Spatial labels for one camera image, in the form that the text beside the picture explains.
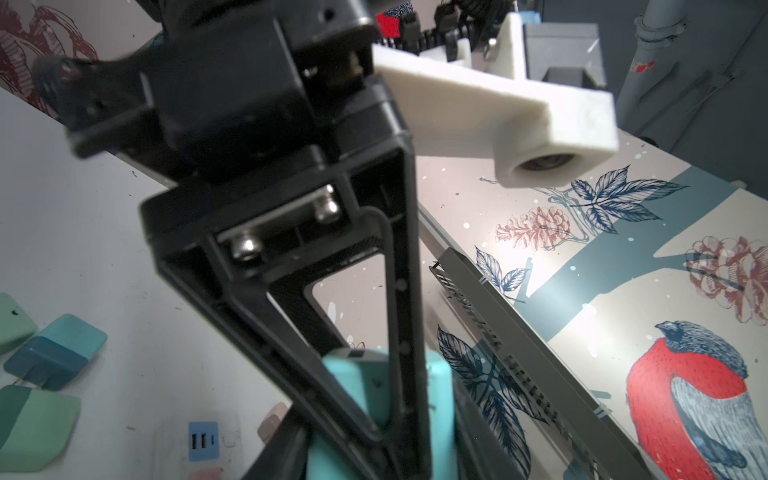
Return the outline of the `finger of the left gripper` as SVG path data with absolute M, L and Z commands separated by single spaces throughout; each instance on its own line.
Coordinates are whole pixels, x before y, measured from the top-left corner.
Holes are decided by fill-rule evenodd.
M 189 178 L 141 204 L 159 275 L 291 400 L 361 479 L 432 473 L 415 189 L 406 146 L 330 162 L 316 146 L 223 183 Z M 346 341 L 313 295 L 384 260 L 390 419 L 324 366 Z

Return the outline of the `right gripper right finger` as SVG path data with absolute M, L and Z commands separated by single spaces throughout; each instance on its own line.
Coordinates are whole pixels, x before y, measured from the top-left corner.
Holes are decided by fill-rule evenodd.
M 452 383 L 459 479 L 523 479 L 469 392 L 458 379 Z

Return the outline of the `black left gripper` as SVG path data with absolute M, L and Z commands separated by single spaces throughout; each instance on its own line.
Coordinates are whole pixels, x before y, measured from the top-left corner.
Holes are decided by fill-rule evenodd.
M 32 75 L 73 153 L 122 152 L 174 181 L 286 164 L 308 145 L 337 162 L 379 149 L 356 101 L 383 92 L 386 1 L 145 1 L 163 40 L 112 61 L 48 55 Z

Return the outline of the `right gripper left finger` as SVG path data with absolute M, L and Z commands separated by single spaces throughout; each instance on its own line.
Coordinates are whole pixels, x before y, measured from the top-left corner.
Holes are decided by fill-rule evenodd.
M 305 479 L 310 440 L 309 424 L 292 407 L 242 479 Z

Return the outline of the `white multicolour power strip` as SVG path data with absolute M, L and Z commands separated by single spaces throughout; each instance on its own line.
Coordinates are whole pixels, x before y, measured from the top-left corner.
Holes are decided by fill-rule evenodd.
M 256 423 L 234 411 L 170 417 L 152 437 L 152 479 L 241 479 L 287 413 L 280 403 Z

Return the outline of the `green plug adapter low cluster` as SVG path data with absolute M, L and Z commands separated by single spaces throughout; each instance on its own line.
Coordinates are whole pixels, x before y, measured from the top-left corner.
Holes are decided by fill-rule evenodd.
M 1 388 L 1 472 L 37 472 L 65 449 L 81 400 L 19 385 Z

